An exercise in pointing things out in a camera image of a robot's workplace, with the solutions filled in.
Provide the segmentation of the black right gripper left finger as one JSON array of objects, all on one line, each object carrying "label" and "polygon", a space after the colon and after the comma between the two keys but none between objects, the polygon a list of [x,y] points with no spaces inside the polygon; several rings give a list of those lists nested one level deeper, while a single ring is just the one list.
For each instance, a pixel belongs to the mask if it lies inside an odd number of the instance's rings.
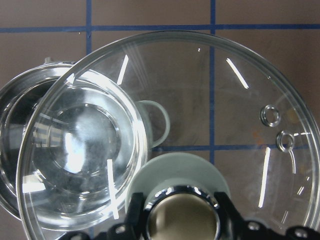
[{"label": "black right gripper left finger", "polygon": [[124,220],[125,240],[139,240],[143,235],[146,225],[144,203],[145,197],[142,192],[135,192],[131,195]]}]

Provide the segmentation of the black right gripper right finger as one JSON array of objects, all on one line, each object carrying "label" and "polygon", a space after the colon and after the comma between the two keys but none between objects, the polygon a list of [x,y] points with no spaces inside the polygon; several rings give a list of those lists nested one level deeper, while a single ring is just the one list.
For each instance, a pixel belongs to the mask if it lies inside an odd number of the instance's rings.
[{"label": "black right gripper right finger", "polygon": [[223,191],[214,193],[218,203],[218,218],[220,220],[220,240],[244,240],[245,220],[238,212],[233,202]]}]

